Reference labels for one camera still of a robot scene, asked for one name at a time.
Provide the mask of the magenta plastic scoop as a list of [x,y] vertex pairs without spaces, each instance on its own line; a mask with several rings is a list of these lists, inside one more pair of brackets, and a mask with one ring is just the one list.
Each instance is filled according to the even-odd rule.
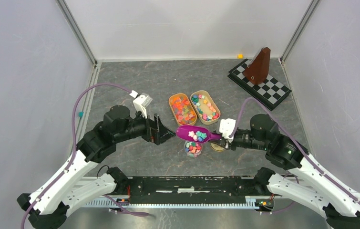
[[195,125],[182,125],[175,131],[177,137],[196,143],[206,143],[208,141],[220,140],[221,135],[213,133],[204,127]]

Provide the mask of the clear plastic round jar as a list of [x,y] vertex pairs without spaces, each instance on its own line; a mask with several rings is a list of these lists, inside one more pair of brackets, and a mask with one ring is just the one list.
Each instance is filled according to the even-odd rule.
[[196,158],[202,152],[202,145],[200,143],[186,141],[184,144],[184,151],[189,157]]

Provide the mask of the gold tin of star candies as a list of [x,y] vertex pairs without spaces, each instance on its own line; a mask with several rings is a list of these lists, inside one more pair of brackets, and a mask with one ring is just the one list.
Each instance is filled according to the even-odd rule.
[[207,91],[194,92],[189,98],[197,117],[203,124],[211,125],[219,120],[221,112]]

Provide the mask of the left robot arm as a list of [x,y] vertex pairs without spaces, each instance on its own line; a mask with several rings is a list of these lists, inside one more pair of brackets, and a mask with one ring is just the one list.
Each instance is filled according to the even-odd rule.
[[159,115],[150,119],[138,111],[135,118],[131,118],[129,108],[115,105],[104,114],[103,121],[83,136],[50,180],[31,194],[21,194],[17,202],[35,229],[57,229],[91,200],[112,192],[119,195],[127,190],[128,178],[117,167],[73,189],[84,175],[116,151],[118,143],[141,137],[146,142],[160,145],[174,136],[175,132],[162,124]]

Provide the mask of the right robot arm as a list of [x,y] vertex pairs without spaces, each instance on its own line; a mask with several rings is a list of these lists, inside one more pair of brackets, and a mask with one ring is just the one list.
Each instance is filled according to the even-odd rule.
[[236,120],[220,121],[225,147],[257,148],[275,166],[303,179],[310,187],[291,183],[275,171],[262,167],[254,176],[253,189],[287,197],[315,211],[333,229],[360,229],[360,192],[350,188],[323,167],[308,150],[279,131],[267,114],[250,120],[250,129],[237,128]]

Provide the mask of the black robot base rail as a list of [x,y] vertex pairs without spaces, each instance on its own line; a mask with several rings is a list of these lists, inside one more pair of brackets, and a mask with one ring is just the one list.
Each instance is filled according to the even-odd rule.
[[127,195],[131,204],[242,204],[246,197],[269,197],[253,177],[196,176],[126,179],[111,195]]

